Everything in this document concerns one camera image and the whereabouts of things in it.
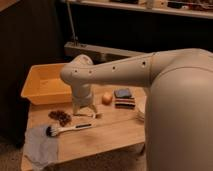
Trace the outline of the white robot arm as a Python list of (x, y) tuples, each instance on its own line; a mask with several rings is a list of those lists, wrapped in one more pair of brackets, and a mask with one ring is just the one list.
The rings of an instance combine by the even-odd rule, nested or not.
[(91, 104), (93, 83), (146, 87), (147, 171), (213, 171), (213, 52), (160, 51), (99, 65), (79, 55), (60, 77), (75, 109)]

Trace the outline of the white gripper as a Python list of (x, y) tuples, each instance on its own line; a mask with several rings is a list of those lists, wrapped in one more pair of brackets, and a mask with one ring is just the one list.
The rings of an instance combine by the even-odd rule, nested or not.
[(88, 106), (94, 114), (98, 113), (97, 107), (93, 103), (93, 93), (90, 84), (72, 86), (73, 115), (77, 115), (80, 107)]

